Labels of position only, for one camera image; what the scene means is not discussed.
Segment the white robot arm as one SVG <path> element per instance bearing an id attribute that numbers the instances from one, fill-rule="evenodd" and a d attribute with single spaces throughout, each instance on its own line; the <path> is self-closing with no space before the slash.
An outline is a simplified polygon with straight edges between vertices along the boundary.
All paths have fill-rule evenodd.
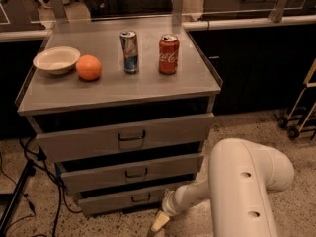
<path id="1" fill-rule="evenodd" d="M 171 217 L 210 201 L 214 237 L 278 237 L 268 192 L 288 189 L 294 168 L 277 149 L 239 138 L 213 147 L 207 180 L 166 190 L 151 226 L 159 231 Z"/>

